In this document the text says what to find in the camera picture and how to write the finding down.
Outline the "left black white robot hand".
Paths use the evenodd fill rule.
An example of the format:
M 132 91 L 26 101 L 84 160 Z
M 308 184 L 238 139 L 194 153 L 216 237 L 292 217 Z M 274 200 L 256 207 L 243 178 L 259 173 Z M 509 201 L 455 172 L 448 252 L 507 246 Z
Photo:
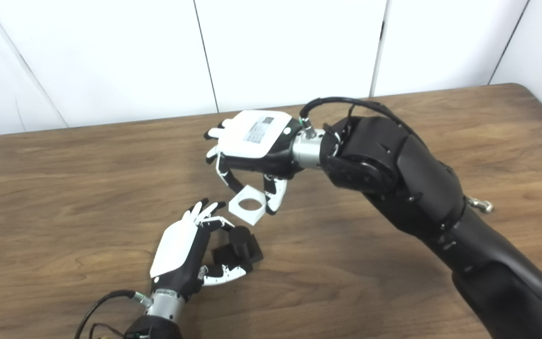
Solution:
M 215 214 L 224 206 L 226 202 L 203 198 L 164 230 L 149 270 L 152 292 L 171 290 L 188 302 L 202 287 L 228 283 L 253 271 L 247 262 L 203 263 L 212 232 L 235 229 L 228 219 Z

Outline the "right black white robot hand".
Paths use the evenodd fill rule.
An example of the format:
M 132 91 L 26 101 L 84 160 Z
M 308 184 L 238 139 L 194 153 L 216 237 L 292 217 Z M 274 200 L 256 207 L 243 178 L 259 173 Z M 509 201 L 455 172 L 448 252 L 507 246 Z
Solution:
M 225 119 L 203 135 L 217 141 L 205 161 L 215 161 L 217 175 L 235 193 L 245 186 L 232 170 L 259 172 L 263 175 L 265 212 L 275 215 L 285 195 L 287 181 L 303 167 L 292 153 L 293 144 L 303 128 L 284 112 L 243 110 L 234 118 Z

